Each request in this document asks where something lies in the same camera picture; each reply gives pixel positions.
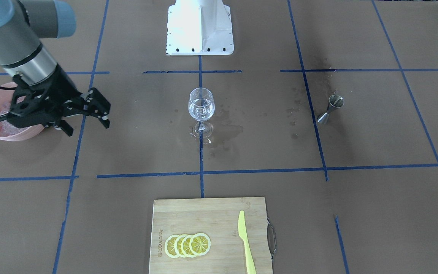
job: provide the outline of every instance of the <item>glass of water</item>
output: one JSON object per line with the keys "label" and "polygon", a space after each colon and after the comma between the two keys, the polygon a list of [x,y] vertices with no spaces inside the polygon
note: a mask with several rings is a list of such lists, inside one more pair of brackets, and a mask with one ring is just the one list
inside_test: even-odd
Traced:
{"label": "glass of water", "polygon": [[207,88],[196,88],[190,92],[189,97],[189,113],[193,119],[197,121],[194,126],[194,135],[200,136],[202,133],[203,138],[210,137],[212,134],[212,125],[205,123],[214,114],[215,105],[212,92]]}

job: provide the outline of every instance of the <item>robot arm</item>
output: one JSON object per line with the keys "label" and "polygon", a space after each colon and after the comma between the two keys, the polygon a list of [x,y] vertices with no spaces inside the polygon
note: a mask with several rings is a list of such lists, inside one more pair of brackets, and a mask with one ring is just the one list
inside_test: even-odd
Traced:
{"label": "robot arm", "polygon": [[7,115],[18,128],[42,124],[71,128],[62,117],[94,116],[108,128],[111,104],[96,88],[82,94],[41,43],[40,38],[71,36],[75,16],[57,0],[0,0],[0,65],[18,84]]}

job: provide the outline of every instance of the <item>wooden cutting board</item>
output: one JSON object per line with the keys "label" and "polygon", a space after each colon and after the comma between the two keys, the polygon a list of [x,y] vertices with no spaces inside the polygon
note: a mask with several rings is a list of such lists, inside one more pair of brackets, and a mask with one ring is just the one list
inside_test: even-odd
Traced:
{"label": "wooden cutting board", "polygon": [[[264,197],[156,200],[153,205],[149,274],[246,274],[238,217],[244,210],[257,274],[273,274]],[[205,233],[211,248],[204,256],[170,258],[165,241],[173,234]]]}

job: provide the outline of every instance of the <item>yellow knife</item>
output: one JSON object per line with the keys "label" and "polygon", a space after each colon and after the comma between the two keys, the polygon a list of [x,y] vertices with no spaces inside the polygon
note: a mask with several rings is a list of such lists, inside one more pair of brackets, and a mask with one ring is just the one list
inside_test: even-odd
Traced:
{"label": "yellow knife", "polygon": [[246,222],[244,220],[244,211],[240,211],[240,217],[238,218],[238,235],[244,242],[244,253],[246,256],[246,270],[248,274],[256,274],[254,268],[254,262],[252,260],[251,250],[249,248],[248,234],[246,233]]}

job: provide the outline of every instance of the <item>sliced lemon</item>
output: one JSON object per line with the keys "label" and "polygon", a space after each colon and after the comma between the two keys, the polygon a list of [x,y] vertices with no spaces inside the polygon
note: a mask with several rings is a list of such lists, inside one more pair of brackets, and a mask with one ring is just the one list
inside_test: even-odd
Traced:
{"label": "sliced lemon", "polygon": [[165,254],[167,254],[170,258],[178,258],[179,256],[175,252],[174,244],[175,240],[179,235],[174,234],[165,241]]}
{"label": "sliced lemon", "polygon": [[190,240],[189,247],[194,255],[204,256],[211,248],[211,238],[205,233],[197,233]]}
{"label": "sliced lemon", "polygon": [[189,257],[189,258],[197,257],[197,255],[193,254],[192,251],[190,250],[190,241],[192,240],[192,238],[194,236],[195,235],[189,235],[189,236],[185,237],[182,240],[182,243],[180,244],[180,248],[179,248],[180,253],[184,254],[186,257]]}
{"label": "sliced lemon", "polygon": [[173,243],[173,249],[175,250],[175,253],[182,258],[186,258],[187,256],[185,256],[184,254],[181,253],[180,247],[181,247],[181,243],[184,240],[185,237],[187,237],[188,234],[182,234],[180,236],[177,237],[177,239],[175,239],[175,243]]}

